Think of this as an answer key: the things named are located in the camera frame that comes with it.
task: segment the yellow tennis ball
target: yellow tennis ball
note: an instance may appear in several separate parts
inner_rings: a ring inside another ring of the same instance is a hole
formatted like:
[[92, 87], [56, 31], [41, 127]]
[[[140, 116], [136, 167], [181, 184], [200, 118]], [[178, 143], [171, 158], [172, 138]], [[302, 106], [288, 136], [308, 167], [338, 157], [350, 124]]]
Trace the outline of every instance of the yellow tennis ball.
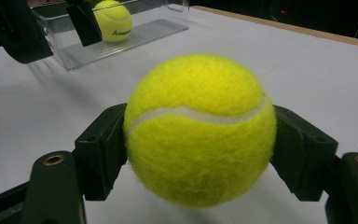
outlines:
[[131, 167], [148, 189], [204, 208], [241, 196], [258, 180], [272, 156], [276, 119], [249, 69], [188, 54], [141, 80], [123, 128]]
[[106, 0], [94, 8], [95, 19], [100, 26], [103, 40], [119, 42], [126, 39], [132, 29], [130, 12], [119, 2]]

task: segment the table edge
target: table edge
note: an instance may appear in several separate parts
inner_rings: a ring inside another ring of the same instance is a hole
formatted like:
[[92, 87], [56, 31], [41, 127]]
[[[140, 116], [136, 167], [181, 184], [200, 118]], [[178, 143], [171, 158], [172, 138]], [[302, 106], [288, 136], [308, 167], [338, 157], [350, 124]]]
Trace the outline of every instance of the table edge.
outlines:
[[192, 6], [192, 8], [202, 10], [202, 11], [211, 12], [211, 13], [226, 16], [226, 17], [230, 17], [230, 18], [234, 18], [234, 19], [239, 19], [239, 20], [244, 20], [244, 21], [251, 21], [251, 22], [255, 22], [255, 23], [259, 23], [259, 24], [263, 24], [263, 25], [268, 25], [268, 26], [272, 26], [272, 27], [276, 27], [276, 28], [281, 28], [281, 29], [284, 29], [284, 30], [289, 30], [289, 31], [301, 33], [301, 34], [304, 34], [304, 35], [312, 35], [312, 36], [315, 36], [315, 37], [335, 40], [335, 41], [339, 41], [339, 42], [343, 42], [343, 43], [358, 46], [358, 39], [357, 38], [348, 37], [348, 36], [345, 36], [345, 35], [335, 35], [335, 34], [330, 34], [330, 33], [323, 32], [323, 31], [312, 30], [312, 29], [299, 27], [299, 26], [294, 26], [294, 25], [290, 25], [290, 24], [285, 24], [285, 23], [281, 23], [281, 22], [263, 20], [263, 19], [259, 19], [259, 18], [256, 18], [256, 17], [250, 17], [250, 16], [246, 16], [246, 15], [241, 15], [241, 14], [237, 14], [237, 13], [234, 13], [234, 12], [228, 12], [228, 11], [215, 9], [215, 8], [211, 8], [211, 7]]

